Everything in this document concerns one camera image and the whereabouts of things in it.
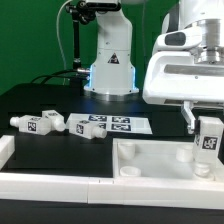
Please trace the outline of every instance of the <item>table surface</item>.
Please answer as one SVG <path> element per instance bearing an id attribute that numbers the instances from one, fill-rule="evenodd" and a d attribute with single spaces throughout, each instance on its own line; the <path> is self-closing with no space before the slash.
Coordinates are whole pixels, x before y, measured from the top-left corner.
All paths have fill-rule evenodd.
<path id="1" fill-rule="evenodd" d="M 20 84 L 0 96 L 0 105 L 0 136 L 13 134 L 16 141 L 16 152 L 4 172 L 112 177 L 113 138 L 193 140 L 186 132 L 179 107 L 147 105 L 141 97 L 136 101 L 105 102 L 80 96 L 78 90 L 68 86 Z M 154 134 L 110 132 L 105 139 L 88 140 L 68 131 L 34 136 L 9 126 L 13 116 L 41 116 L 42 110 L 56 110 L 65 119 L 70 113 L 146 117 Z M 222 118 L 222 112 L 217 111 L 207 111 L 206 115 Z M 224 211 L 35 201 L 0 200 L 0 214 L 0 223 L 15 224 L 224 223 Z"/>

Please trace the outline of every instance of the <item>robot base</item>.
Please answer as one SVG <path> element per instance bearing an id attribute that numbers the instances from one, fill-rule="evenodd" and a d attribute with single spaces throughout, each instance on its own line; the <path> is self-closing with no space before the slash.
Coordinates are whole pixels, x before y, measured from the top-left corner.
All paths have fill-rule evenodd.
<path id="1" fill-rule="evenodd" d="M 87 97 L 91 97 L 97 100 L 104 100 L 104 101 L 129 101 L 129 100 L 137 100 L 139 98 L 139 91 L 138 89 L 136 89 L 135 91 L 132 91 L 132 93 L 129 93 L 129 94 L 112 95 L 112 94 L 96 93 L 96 92 L 84 89 L 84 95 Z"/>

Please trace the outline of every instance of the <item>green backdrop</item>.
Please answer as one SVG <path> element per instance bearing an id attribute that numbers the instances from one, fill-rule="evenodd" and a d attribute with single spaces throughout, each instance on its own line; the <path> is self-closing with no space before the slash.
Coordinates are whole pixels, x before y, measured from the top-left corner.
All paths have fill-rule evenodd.
<path id="1" fill-rule="evenodd" d="M 63 69 L 56 38 L 56 16 L 65 0 L 1 0 L 0 6 L 0 94 L 16 84 Z M 146 61 L 161 30 L 164 15 L 177 0 L 148 0 L 146 5 Z M 133 24 L 132 64 L 137 86 L 142 89 L 145 67 L 142 44 L 142 5 L 123 6 Z M 63 13 L 60 30 L 68 64 L 72 66 L 71 16 Z M 96 57 L 97 24 L 81 26 L 81 60 L 88 67 Z"/>

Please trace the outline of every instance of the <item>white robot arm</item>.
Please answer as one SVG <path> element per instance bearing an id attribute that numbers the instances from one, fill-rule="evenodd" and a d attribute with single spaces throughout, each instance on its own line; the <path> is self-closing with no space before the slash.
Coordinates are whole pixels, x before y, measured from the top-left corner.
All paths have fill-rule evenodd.
<path id="1" fill-rule="evenodd" d="M 123 101 L 136 98 L 135 67 L 130 62 L 132 24 L 125 18 L 120 3 L 140 3 L 143 0 L 86 0 L 87 7 L 97 8 L 97 58 L 91 66 L 90 81 L 84 93 L 101 100 Z"/>
<path id="2" fill-rule="evenodd" d="M 149 62 L 144 100 L 182 105 L 189 132 L 193 107 L 223 108 L 223 10 L 224 0 L 181 0 L 165 17 Z"/>

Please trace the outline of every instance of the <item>white paper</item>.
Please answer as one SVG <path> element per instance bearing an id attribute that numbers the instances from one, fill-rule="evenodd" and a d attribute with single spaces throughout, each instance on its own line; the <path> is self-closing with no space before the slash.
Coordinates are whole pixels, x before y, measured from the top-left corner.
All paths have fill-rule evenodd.
<path id="1" fill-rule="evenodd" d="M 96 122 L 100 127 L 112 132 L 152 134 L 152 130 L 147 118 L 142 117 L 124 117 L 124 116 L 108 116 L 96 114 L 70 114 L 66 128 L 69 128 L 71 120 L 81 121 L 87 120 Z"/>

